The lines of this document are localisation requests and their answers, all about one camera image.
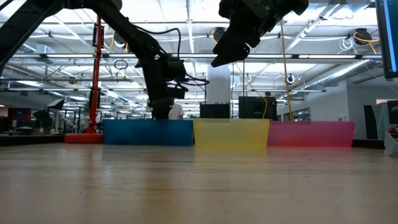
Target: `ceiling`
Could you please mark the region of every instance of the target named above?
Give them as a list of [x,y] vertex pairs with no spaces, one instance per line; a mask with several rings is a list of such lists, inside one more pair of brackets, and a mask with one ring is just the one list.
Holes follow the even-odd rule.
[[[15,0],[8,7],[0,12],[0,24],[3,24],[13,13],[23,4],[23,0]],[[291,12],[285,16],[284,35],[286,46],[292,46],[288,54],[355,54],[353,49],[342,51],[341,42],[348,33],[353,33],[357,28],[367,28],[368,32],[378,39],[377,18],[375,8],[367,7],[368,4],[353,4],[340,9],[333,16],[327,17],[323,21],[317,21],[320,13],[327,7],[327,4],[313,3],[310,7],[298,16]],[[181,54],[211,54],[215,46],[215,41],[211,38],[211,33],[215,27],[228,27],[228,20],[218,15],[219,1],[215,0],[145,0],[145,1],[123,1],[121,12],[129,20],[147,30],[164,31],[177,27],[182,33]],[[25,43],[26,47],[32,49],[42,49],[43,46],[49,47],[55,54],[92,54],[94,48],[91,46],[93,36],[93,23],[96,14],[89,9],[62,10],[58,14],[46,18],[42,25]],[[303,38],[297,43],[294,38],[311,24],[317,21]],[[113,30],[106,26],[105,42],[107,51],[111,54],[124,54],[125,49],[119,48],[112,43]],[[263,37],[258,47],[251,50],[252,54],[281,54],[282,39],[278,38],[280,24]],[[168,53],[177,52],[178,36],[177,33],[156,35],[155,38]],[[369,45],[354,45],[358,54],[372,54]],[[24,54],[29,49],[18,52]],[[144,88],[145,82],[142,71],[134,68],[137,60],[134,58],[126,59],[129,64],[127,70],[119,72],[113,67],[114,60],[103,61],[100,77],[110,81],[101,82],[103,88]],[[185,66],[189,74],[203,78],[207,73],[207,65],[211,60],[193,59],[187,60]],[[311,79],[335,68],[342,63],[341,60],[328,60],[317,62],[315,60],[293,61],[287,64],[288,73],[300,78],[300,82],[309,82]],[[18,78],[38,78],[43,75],[50,75],[53,80],[77,77],[90,79],[93,72],[92,58],[77,59],[56,58],[52,64],[46,61],[33,59],[13,58],[8,68],[14,68],[3,77],[16,77],[16,69],[22,69]],[[243,63],[234,65],[235,71],[243,68]],[[280,89],[284,85],[284,64],[281,60],[248,60],[245,63],[245,71],[251,76],[251,84],[254,88],[275,88]],[[123,77],[128,77],[129,82],[124,82]],[[13,83],[15,86],[24,86],[23,83]],[[59,88],[86,88],[90,82],[70,84],[68,82],[42,82],[45,86],[58,86]],[[58,91],[63,95],[68,92]],[[120,91],[117,93],[127,100],[145,100],[145,93],[137,91]],[[204,92],[196,91],[187,95],[187,98],[204,98]]]

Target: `white object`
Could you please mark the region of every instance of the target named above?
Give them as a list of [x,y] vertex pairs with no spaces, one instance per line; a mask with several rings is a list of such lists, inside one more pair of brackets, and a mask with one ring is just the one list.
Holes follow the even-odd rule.
[[398,152],[398,142],[390,135],[386,134],[386,140],[384,140],[384,155],[392,156],[395,152]]
[[180,119],[180,116],[184,115],[184,110],[181,105],[174,104],[169,112],[169,119]]

